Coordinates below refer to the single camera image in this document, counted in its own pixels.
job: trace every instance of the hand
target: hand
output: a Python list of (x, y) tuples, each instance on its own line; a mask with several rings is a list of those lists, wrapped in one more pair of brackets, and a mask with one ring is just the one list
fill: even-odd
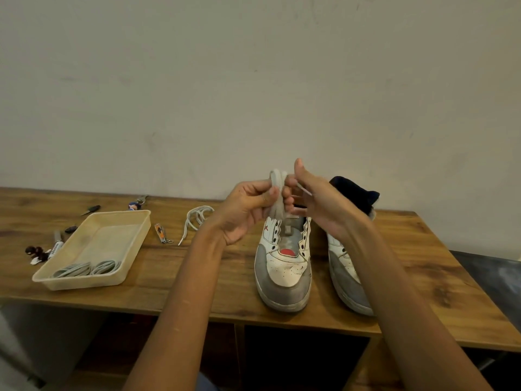
[[(300, 189), (297, 181), (313, 196)], [(346, 241), (350, 227), (369, 219), (329, 181), (307, 171), (301, 159), (295, 161), (295, 174), (288, 175), (284, 184), (282, 196), (286, 212), (312, 217), (318, 226), (337, 240)], [(295, 207), (295, 204), (306, 208)]]
[(279, 194), (279, 188), (272, 187), (270, 180), (240, 182), (203, 226), (216, 227), (223, 233), (226, 245), (236, 243), (253, 225), (266, 219)]

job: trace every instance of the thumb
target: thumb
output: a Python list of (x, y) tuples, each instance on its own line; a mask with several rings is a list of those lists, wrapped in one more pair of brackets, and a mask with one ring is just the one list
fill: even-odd
[(301, 158), (295, 161), (295, 177), (298, 181), (311, 186), (315, 176), (306, 170)]
[(249, 196), (247, 198), (246, 206), (248, 210), (257, 209), (259, 207), (270, 207), (275, 204), (278, 197), (280, 196), (280, 191), (278, 187), (271, 187), (268, 191), (264, 192), (262, 195), (258, 196)]

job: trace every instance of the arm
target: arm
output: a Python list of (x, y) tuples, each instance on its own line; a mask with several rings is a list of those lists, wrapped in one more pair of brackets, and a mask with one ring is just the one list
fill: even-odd
[(279, 191), (269, 181), (238, 184), (196, 233), (147, 344), (123, 391), (195, 388), (219, 264), (227, 244), (265, 218)]
[[(298, 190), (296, 180), (313, 196)], [(328, 181), (309, 173), (300, 159), (287, 185), (293, 195), (283, 192), (286, 210), (310, 215), (348, 251), (407, 389), (492, 391), (369, 218)]]

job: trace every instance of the wooden tabletop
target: wooden tabletop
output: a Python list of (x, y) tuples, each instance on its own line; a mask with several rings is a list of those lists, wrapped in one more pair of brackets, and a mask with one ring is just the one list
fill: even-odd
[[(98, 310), (158, 314), (194, 235), (181, 247), (188, 210), (217, 202), (150, 197), (144, 209), (175, 244), (161, 244), (151, 228), (125, 282), (114, 287), (49, 291), (31, 281), (28, 245), (54, 244), (53, 231), (79, 225), (87, 207), (125, 210), (136, 196), (0, 188), (0, 299)], [(379, 210), (376, 225), (404, 264), (421, 294), (462, 346), (521, 351), (521, 335), (414, 212)], [(328, 270), (327, 239), (314, 223), (310, 234), (313, 270), (309, 303), (297, 314), (279, 313), (261, 301), (253, 264), (263, 225), (228, 247), (221, 263), (210, 319), (374, 336), (375, 319), (350, 311), (338, 298)]]

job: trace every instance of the beige plastic tray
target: beige plastic tray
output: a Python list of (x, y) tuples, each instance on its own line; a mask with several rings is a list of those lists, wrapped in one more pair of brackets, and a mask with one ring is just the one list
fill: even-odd
[[(48, 289), (75, 289), (121, 284), (150, 229), (150, 211), (112, 211), (89, 215), (63, 247), (34, 274)], [(81, 262), (121, 261), (115, 272), (51, 278), (55, 271)]]

